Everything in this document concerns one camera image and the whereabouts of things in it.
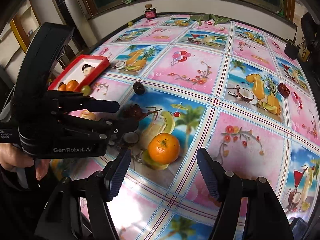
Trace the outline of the operator left hand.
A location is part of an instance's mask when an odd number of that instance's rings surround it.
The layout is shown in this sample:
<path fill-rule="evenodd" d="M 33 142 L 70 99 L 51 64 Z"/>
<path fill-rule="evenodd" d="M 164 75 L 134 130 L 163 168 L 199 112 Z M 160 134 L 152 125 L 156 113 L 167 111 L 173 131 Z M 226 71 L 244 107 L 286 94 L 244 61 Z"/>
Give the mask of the operator left hand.
<path fill-rule="evenodd" d="M 36 178 L 41 180 L 48 172 L 50 159 L 40 159 L 36 166 Z M 8 171 L 12 171 L 15 167 L 26 168 L 32 167 L 34 160 L 32 157 L 23 153 L 12 144 L 1 144 L 1 166 Z"/>

